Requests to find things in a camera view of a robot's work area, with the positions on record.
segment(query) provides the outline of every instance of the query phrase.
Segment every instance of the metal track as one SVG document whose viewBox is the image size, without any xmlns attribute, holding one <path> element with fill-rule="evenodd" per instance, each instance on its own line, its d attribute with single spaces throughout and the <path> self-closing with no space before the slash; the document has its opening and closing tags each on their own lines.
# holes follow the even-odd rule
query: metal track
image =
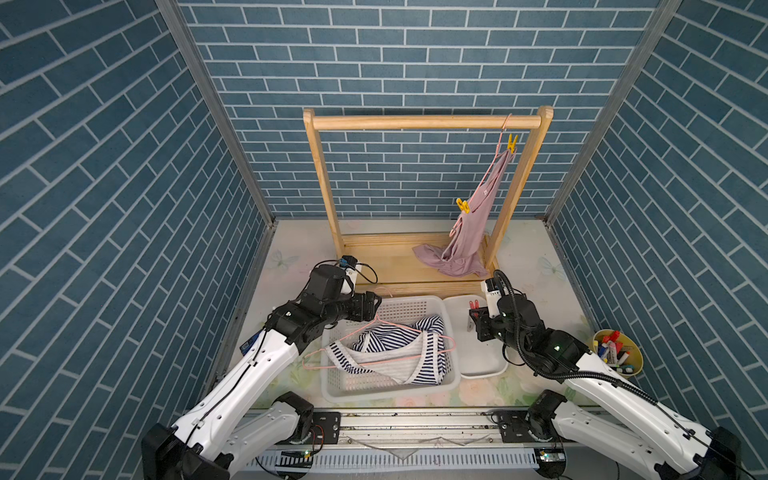
<svg viewBox="0 0 768 480">
<path fill-rule="evenodd" d="M 340 412 L 341 426 L 337 445 L 323 449 L 455 449 L 509 447 L 559 447 L 560 442 L 533 442 L 525 436 L 520 442 L 504 443 L 490 413 L 509 407 L 434 408 L 434 409 L 316 409 Z M 602 409 L 585 408 L 596 414 Z M 525 416 L 526 408 L 519 409 Z M 262 410 L 250 410 L 246 419 Z"/>
<path fill-rule="evenodd" d="M 307 467 L 292 467 L 303 462 L 301 458 L 285 457 L 268 451 L 259 461 L 271 472 L 307 472 Z M 511 468 L 538 468 L 534 450 L 530 448 L 504 448 L 489 452 L 485 449 L 423 449 L 400 458 L 389 452 L 376 450 L 323 450 L 313 457 L 312 473 L 370 473 L 410 472 L 435 468 L 498 470 Z M 251 461 L 244 471 L 259 471 L 261 467 Z"/>
</svg>

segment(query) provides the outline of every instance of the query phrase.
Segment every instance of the yellow cup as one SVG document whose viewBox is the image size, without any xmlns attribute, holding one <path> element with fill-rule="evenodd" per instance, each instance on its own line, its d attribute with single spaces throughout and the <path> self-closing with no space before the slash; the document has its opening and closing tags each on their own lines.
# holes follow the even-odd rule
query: yellow cup
<svg viewBox="0 0 768 480">
<path fill-rule="evenodd" d="M 594 339 L 598 341 L 598 345 L 603 343 L 603 337 L 608 335 L 610 336 L 614 331 L 613 330 L 601 330 L 594 334 Z M 629 353 L 629 358 L 626 362 L 624 362 L 624 365 L 632 365 L 634 370 L 632 373 L 625 375 L 623 373 L 620 373 L 619 375 L 623 376 L 625 379 L 628 379 L 631 376 L 635 376 L 643 369 L 643 353 L 640 351 L 640 347 L 637 346 L 635 342 L 633 342 L 628 336 L 624 335 L 623 333 L 619 334 L 619 342 L 622 342 L 624 344 L 624 350 L 627 350 Z M 597 353 L 598 351 L 594 348 L 594 343 L 589 346 L 589 348 Z"/>
</svg>

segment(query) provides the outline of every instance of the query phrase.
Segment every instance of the pink garment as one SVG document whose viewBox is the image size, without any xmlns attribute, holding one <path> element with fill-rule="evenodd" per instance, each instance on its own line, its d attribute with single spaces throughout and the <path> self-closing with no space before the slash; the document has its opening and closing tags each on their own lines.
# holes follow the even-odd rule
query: pink garment
<svg viewBox="0 0 768 480">
<path fill-rule="evenodd" d="M 478 255 L 478 249 L 485 233 L 485 222 L 498 192 L 498 185 L 502 182 L 502 175 L 513 156 L 507 149 L 498 159 L 486 182 L 481 184 L 469 199 L 469 213 L 459 214 L 451 232 L 451 243 L 445 249 L 426 243 L 413 247 L 416 258 L 448 276 L 464 276 L 471 273 L 488 275 Z"/>
</svg>

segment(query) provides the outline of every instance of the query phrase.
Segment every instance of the pink hanger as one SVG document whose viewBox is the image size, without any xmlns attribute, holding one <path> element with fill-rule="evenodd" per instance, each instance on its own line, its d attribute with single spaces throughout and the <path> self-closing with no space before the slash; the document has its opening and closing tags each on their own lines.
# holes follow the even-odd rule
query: pink hanger
<svg viewBox="0 0 768 480">
<path fill-rule="evenodd" d="M 376 322 L 385 323 L 386 325 L 396 326 L 398 328 L 402 328 L 402 329 L 405 329 L 405 330 L 411 330 L 412 332 L 417 332 L 417 333 L 422 333 L 423 332 L 423 330 L 411 328 L 410 326 L 407 326 L 407 325 L 400 325 L 399 323 L 392 323 L 392 322 L 387 322 L 386 320 L 382 320 L 382 319 L 379 318 L 379 314 L 377 313 L 376 317 L 373 319 L 373 321 L 371 321 L 370 323 L 368 323 L 365 326 L 361 326 L 360 328 L 358 328 L 354 332 L 350 333 L 349 335 L 343 336 L 342 338 L 340 338 L 337 341 L 341 341 L 341 340 L 347 339 L 347 338 L 351 337 L 352 335 L 354 335 L 355 333 L 358 333 L 360 330 L 366 329 L 366 328 L 368 328 L 369 326 L 373 325 Z M 440 350 L 438 353 L 448 353 L 448 352 L 452 352 L 453 350 L 456 349 L 456 341 L 452 337 L 445 336 L 445 335 L 438 335 L 438 337 L 440 337 L 442 339 L 448 339 L 448 340 L 451 340 L 451 342 L 453 342 L 453 347 L 451 347 L 450 349 L 447 349 L 447 350 Z M 338 368 L 335 365 L 329 365 L 329 366 L 307 366 L 304 363 L 304 360 L 306 360 L 306 359 L 310 358 L 312 355 L 314 355 L 316 353 L 320 353 L 320 352 L 325 352 L 325 349 L 323 348 L 323 349 L 315 350 L 312 353 L 306 354 L 301 359 L 301 366 L 304 367 L 305 370 L 322 370 L 322 369 L 335 369 L 335 368 Z M 360 365 L 360 366 L 368 366 L 368 365 L 376 365 L 376 364 L 379 364 L 379 363 L 400 362 L 402 360 L 418 359 L 419 357 L 420 357 L 420 355 L 406 356 L 406 357 L 403 357 L 401 359 L 379 360 L 377 362 L 359 363 L 358 365 Z"/>
<path fill-rule="evenodd" d="M 485 182 L 485 178 L 488 177 L 488 174 L 491 173 L 491 169 L 493 168 L 493 165 L 496 163 L 496 159 L 500 157 L 498 154 L 498 149 L 502 146 L 502 138 L 504 137 L 504 129 L 507 127 L 507 121 L 509 121 L 509 118 L 512 116 L 512 114 L 507 115 L 507 117 L 504 119 L 504 123 L 502 124 L 502 130 L 498 132 L 498 143 L 496 144 L 496 154 L 493 157 L 493 160 L 491 160 L 491 164 L 488 165 L 488 169 L 485 171 L 485 175 L 482 176 L 482 180 L 480 180 L 480 184 L 475 188 L 475 192 L 472 194 L 472 196 L 467 200 L 467 204 L 469 205 L 470 202 L 472 202 L 472 199 L 475 198 L 475 195 L 477 195 L 478 190 L 482 186 L 483 182 Z M 462 216 L 459 215 L 456 219 L 456 223 L 453 224 L 453 227 L 451 228 L 451 232 L 448 234 L 449 237 L 453 237 L 454 233 L 456 233 L 456 226 L 458 226 L 458 221 L 461 220 Z"/>
</svg>

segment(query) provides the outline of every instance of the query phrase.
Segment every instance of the white plastic container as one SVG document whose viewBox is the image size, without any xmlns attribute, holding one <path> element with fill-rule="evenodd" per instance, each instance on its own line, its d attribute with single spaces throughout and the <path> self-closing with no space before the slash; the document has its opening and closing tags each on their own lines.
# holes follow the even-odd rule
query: white plastic container
<svg viewBox="0 0 768 480">
<path fill-rule="evenodd" d="M 481 342 L 478 340 L 475 323 L 467 330 L 469 319 L 469 302 L 477 301 L 479 306 L 486 306 L 485 299 L 479 295 L 452 296 L 443 300 L 453 322 L 453 338 L 456 340 L 456 350 L 462 358 L 460 372 L 466 379 L 484 379 L 489 376 L 501 375 L 509 365 L 502 357 L 502 343 L 498 340 Z M 516 356 L 515 349 L 507 349 L 508 356 Z"/>
<path fill-rule="evenodd" d="M 393 323 L 415 323 L 425 316 L 440 315 L 443 319 L 445 331 L 443 335 L 453 337 L 451 319 L 445 304 L 437 296 L 407 296 L 401 298 L 388 298 L 382 301 L 379 307 L 379 318 Z M 332 329 L 323 332 L 323 345 L 329 345 L 354 332 L 362 326 L 359 322 L 342 320 Z M 345 346 L 352 345 L 362 333 L 352 335 L 342 341 Z M 445 348 L 451 348 L 450 340 L 445 341 Z M 321 365 L 329 366 L 333 363 L 323 353 Z M 362 400 L 389 399 L 399 396 L 423 396 L 432 393 L 445 392 L 458 386 L 462 377 L 458 369 L 458 353 L 456 349 L 446 353 L 448 360 L 448 372 L 440 385 L 398 385 L 388 376 L 380 373 L 361 373 L 350 375 L 341 369 L 320 370 L 320 391 L 329 402 L 358 402 Z"/>
</svg>

